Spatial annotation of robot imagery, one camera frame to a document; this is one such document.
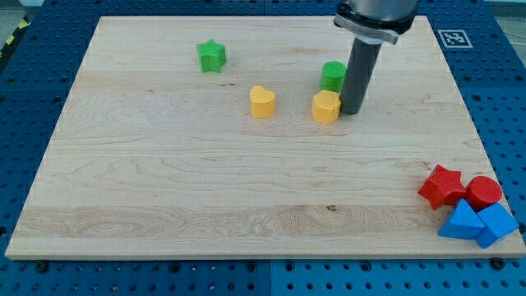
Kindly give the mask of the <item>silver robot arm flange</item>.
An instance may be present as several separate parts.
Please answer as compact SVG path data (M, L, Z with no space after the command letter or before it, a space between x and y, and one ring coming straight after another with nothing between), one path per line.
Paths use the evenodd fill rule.
M413 23L417 0L343 0L334 24L366 44L396 45Z

